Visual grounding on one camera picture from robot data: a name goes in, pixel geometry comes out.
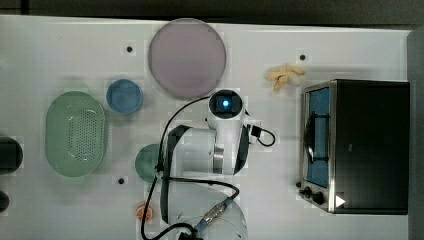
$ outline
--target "oven knob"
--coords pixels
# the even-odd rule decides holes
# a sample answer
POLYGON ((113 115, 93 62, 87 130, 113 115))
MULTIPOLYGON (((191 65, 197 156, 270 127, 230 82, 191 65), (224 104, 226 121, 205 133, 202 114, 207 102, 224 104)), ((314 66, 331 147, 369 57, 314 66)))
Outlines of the oven knob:
POLYGON ((300 194, 303 194, 305 198, 310 198, 312 194, 312 190, 310 187, 305 187, 303 190, 299 190, 300 194))
POLYGON ((312 194, 312 200, 318 205, 321 205, 324 203, 324 195, 322 194, 322 192, 314 193, 312 194))

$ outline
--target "oven window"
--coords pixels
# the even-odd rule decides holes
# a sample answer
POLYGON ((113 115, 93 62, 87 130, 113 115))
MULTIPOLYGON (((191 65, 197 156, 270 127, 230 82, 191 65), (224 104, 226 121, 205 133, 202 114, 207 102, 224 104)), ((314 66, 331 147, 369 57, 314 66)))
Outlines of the oven window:
POLYGON ((328 133, 330 122, 330 90, 323 88, 309 93, 308 112, 309 145, 307 156, 308 182, 321 187, 328 186, 328 133))

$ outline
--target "white tabletop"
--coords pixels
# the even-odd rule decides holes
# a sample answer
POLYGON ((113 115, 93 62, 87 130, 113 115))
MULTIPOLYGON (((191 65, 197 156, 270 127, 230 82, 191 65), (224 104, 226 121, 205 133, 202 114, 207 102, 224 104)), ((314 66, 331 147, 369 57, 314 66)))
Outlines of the white tabletop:
MULTIPOLYGON (((157 85, 146 61, 150 40, 164 24, 0 16, 0 135, 16 137, 24 150, 21 168, 0 176, 0 190, 11 199, 0 216, 1 239, 141 239, 135 209, 147 198, 148 185, 134 160, 142 147, 158 143, 166 121, 183 105, 157 85), (127 53, 127 46, 135 51, 127 53), (134 115, 119 116, 106 103, 107 87, 120 78, 144 92, 134 115), (108 111, 105 158, 82 184, 61 178, 44 154, 47 109, 70 89, 89 92, 108 111), (119 177, 126 183, 117 184, 119 177)), ((300 177, 301 89, 334 78, 405 81, 409 31, 211 26, 228 53, 219 87, 238 88, 249 113, 277 136, 272 148, 251 146, 248 166, 223 178, 240 187, 237 201, 249 239, 407 239, 407 216, 327 214, 300 199, 294 184, 300 177), (303 62, 301 54, 307 56, 303 62), (272 91, 264 75, 282 64, 306 69, 302 87, 272 91)), ((206 127, 205 116, 205 104, 197 104, 177 123, 206 127)), ((149 232, 165 227, 158 191, 149 232)))

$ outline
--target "cable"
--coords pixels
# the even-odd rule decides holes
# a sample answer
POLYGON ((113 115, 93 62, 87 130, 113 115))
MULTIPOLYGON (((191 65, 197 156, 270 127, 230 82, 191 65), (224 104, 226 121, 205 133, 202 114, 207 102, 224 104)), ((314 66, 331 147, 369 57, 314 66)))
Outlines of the cable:
POLYGON ((189 178, 174 178, 174 177, 163 177, 162 179, 168 179, 170 181, 175 181, 175 182, 191 182, 191 183, 206 183, 206 184, 216 184, 216 185, 221 185, 224 187, 228 187, 233 189, 235 192, 233 195, 231 195, 232 199, 235 199, 239 193, 240 193, 240 189, 238 189, 236 186, 231 185, 229 183, 224 183, 224 182, 218 182, 218 181, 213 181, 213 180, 200 180, 200 179, 189 179, 189 178))
POLYGON ((274 143, 275 143, 275 135, 272 133, 272 132, 270 132, 270 131, 268 131, 268 130, 266 130, 266 129, 263 129, 263 128, 261 128, 262 129, 262 131, 264 131, 264 132, 266 132, 266 133, 268 133, 269 135, 271 135, 271 137, 272 137, 272 143, 270 143, 270 144, 265 144, 265 143, 263 143, 259 138, 258 138, 258 142, 262 145, 262 146, 264 146, 264 147, 271 147, 272 145, 274 145, 274 143))
POLYGON ((187 224, 187 223, 176 223, 176 224, 168 227, 167 229, 163 230, 156 237, 154 237, 154 238, 147 238, 147 236, 146 236, 146 234, 144 232, 144 224, 146 222, 147 209, 149 208, 150 199, 152 198, 153 189, 155 188, 156 181, 157 181, 157 176, 155 176, 155 178, 153 180, 152 187, 151 187, 150 192, 149 192, 149 196, 147 197, 146 206, 144 206, 143 218, 142 218, 142 221, 141 221, 141 229, 140 229, 141 230, 141 236, 143 237, 143 239, 144 240, 158 240, 161 237, 163 237, 165 234, 167 234, 169 231, 171 231, 171 230, 173 230, 175 228, 179 228, 179 227, 185 227, 188 230, 190 230, 190 232, 193 233, 195 230, 194 230, 194 228, 190 224, 187 224))
MULTIPOLYGON (((210 98, 210 96, 199 98, 199 99, 197 99, 195 101, 192 101, 192 102, 187 103, 182 108, 180 108, 176 113, 174 113, 174 115, 168 120, 168 123, 166 124, 165 129, 163 130, 162 137, 161 137, 161 140, 160 140, 159 155, 158 155, 158 164, 156 165, 157 172, 163 171, 162 146, 163 146, 163 141, 165 139, 166 131, 168 130, 168 127, 169 127, 169 124, 171 123, 171 121, 175 118, 175 116, 177 116, 186 107, 188 107, 188 106, 190 106, 190 105, 192 105, 192 104, 194 104, 196 102, 200 102, 202 100, 208 99, 208 98, 210 98)), ((153 194, 153 190, 154 190, 155 185, 156 185, 156 181, 157 181, 157 176, 155 175, 155 178, 153 180, 152 186, 150 188, 149 196, 147 197, 146 205, 144 206, 143 218, 141 219, 140 232, 141 232, 141 236, 143 237, 143 239, 144 240, 158 240, 161 237, 163 237, 165 234, 167 234, 169 231, 171 231, 171 230, 173 230, 175 228, 180 228, 180 227, 187 228, 188 230, 190 230, 191 233, 195 232, 196 230, 193 228, 193 226, 191 226, 188 223, 176 223, 176 224, 173 224, 172 226, 168 227, 167 229, 163 230, 156 237, 154 237, 154 238, 147 238, 147 236, 146 236, 146 234, 144 232, 144 225, 146 223, 147 209, 149 208, 150 199, 152 198, 152 194, 153 194)))
POLYGON ((187 103, 182 108, 180 108, 176 113, 174 113, 174 115, 168 120, 168 123, 166 124, 165 129, 163 130, 162 137, 160 139, 160 144, 159 144, 158 164, 156 166, 158 172, 163 171, 163 159, 161 159, 161 157, 163 156, 163 152, 162 152, 162 150, 163 150, 163 140, 165 139, 165 134, 166 134, 166 131, 168 130, 169 124, 171 124, 171 122, 175 118, 175 116, 177 116, 186 107, 188 107, 188 106, 190 106, 194 103, 200 102, 202 100, 208 99, 208 98, 210 98, 210 96, 202 97, 202 98, 199 98, 197 100, 194 100, 192 102, 187 103))

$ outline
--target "black oven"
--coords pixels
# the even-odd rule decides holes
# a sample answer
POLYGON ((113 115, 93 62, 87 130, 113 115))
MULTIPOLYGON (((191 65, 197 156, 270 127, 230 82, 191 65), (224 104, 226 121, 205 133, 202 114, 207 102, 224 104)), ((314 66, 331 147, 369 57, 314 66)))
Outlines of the black oven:
POLYGON ((407 214, 409 83, 333 80, 302 97, 303 199, 331 213, 407 214))

